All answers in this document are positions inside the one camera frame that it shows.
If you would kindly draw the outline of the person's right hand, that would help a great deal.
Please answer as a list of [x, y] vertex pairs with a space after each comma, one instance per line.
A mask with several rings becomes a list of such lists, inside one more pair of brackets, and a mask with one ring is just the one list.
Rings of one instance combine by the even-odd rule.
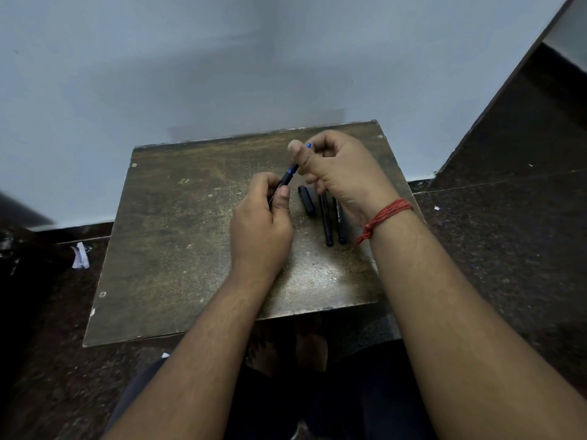
[[310, 141], [322, 142], [322, 177], [304, 179], [319, 193], [328, 191], [357, 226], [363, 227], [400, 196], [367, 148], [354, 137], [326, 130]]

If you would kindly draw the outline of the person's left hand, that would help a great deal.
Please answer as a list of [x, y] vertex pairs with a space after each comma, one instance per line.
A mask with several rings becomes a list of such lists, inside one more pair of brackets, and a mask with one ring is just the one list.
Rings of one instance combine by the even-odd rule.
[[269, 185], [278, 181], [270, 172], [253, 175], [230, 227], [231, 272], [268, 285], [287, 263], [294, 236], [290, 213], [268, 208]]

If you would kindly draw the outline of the black pen with blue tip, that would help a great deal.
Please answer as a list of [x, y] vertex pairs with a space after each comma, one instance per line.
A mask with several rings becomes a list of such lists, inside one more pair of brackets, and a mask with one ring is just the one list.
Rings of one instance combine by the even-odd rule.
[[299, 165], [296, 163], [291, 164], [286, 172], [283, 174], [281, 179], [274, 185], [269, 185], [269, 194], [267, 196], [268, 208], [272, 212], [274, 207], [274, 201], [279, 193], [279, 190], [284, 187], [288, 186], [293, 178], [293, 176], [297, 173], [299, 169]]

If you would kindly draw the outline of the person's left forearm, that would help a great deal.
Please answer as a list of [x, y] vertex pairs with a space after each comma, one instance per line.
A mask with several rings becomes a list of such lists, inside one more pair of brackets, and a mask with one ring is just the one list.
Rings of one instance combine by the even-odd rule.
[[231, 272], [103, 440], [222, 440], [253, 323], [273, 281]]

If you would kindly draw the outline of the person's right forearm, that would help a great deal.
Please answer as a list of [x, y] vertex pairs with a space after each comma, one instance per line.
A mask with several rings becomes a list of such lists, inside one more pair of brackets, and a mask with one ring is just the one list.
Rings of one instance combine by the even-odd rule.
[[587, 440], [587, 400], [480, 296], [413, 211], [369, 214], [371, 251], [442, 439]]

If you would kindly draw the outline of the black pen cap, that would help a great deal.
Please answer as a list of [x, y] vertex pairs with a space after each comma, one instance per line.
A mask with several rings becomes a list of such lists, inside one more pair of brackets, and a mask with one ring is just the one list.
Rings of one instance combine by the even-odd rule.
[[305, 213], [309, 217], [315, 217], [316, 216], [316, 207], [312, 201], [312, 196], [311, 196], [311, 193], [309, 192], [308, 188], [303, 185], [300, 185], [297, 187], [297, 192], [298, 192], [299, 197], [301, 199], [302, 206], [304, 207]]

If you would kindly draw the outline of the black capped pen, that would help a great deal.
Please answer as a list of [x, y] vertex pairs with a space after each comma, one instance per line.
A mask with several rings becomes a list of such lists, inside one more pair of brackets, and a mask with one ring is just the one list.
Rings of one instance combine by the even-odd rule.
[[338, 241], [340, 244], [347, 243], [347, 232], [346, 232], [346, 223], [345, 223], [345, 214], [341, 203], [335, 198], [332, 197], [332, 203], [334, 207], [334, 215], [335, 215], [335, 224], [336, 224], [336, 232], [338, 236]]
[[329, 208], [328, 208], [328, 201], [327, 201], [327, 193], [321, 193], [318, 196], [319, 198], [319, 206], [320, 206], [320, 215], [322, 219], [322, 226], [325, 235], [325, 242], [327, 247], [332, 247], [334, 245], [334, 238], [332, 234], [332, 229], [330, 226], [329, 220]]

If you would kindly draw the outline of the red thread wristband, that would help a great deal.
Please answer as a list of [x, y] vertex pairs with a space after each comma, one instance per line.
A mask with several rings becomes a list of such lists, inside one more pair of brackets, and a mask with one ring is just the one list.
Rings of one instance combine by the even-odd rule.
[[353, 247], [357, 247], [365, 240], [369, 240], [378, 225], [404, 211], [414, 211], [414, 207], [409, 201], [403, 198], [392, 201], [363, 226], [362, 233], [355, 239]]

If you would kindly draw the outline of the person's bare foot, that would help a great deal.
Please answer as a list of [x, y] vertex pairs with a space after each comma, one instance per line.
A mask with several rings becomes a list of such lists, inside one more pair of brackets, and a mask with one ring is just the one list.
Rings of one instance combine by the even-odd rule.
[[328, 362], [327, 339], [319, 331], [296, 332], [295, 355], [299, 370], [325, 372]]
[[253, 338], [246, 352], [246, 366], [261, 374], [275, 378], [282, 373], [281, 357], [275, 340]]

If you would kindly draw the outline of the crumpled white paper scrap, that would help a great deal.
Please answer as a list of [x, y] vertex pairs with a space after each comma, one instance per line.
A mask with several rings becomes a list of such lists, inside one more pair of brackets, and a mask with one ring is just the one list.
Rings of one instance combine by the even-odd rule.
[[88, 269], [90, 261], [87, 255], [86, 247], [83, 242], [78, 242], [75, 246], [70, 246], [74, 252], [73, 269]]

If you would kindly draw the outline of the person's dark trousers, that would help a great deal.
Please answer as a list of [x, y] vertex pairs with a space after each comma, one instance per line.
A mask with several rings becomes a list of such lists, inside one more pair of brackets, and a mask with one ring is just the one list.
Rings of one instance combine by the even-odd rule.
[[[104, 436], [167, 359], [128, 386]], [[296, 364], [269, 378], [242, 361], [222, 440], [290, 440], [301, 423], [328, 440], [437, 439], [401, 340], [360, 351], [325, 372]]]

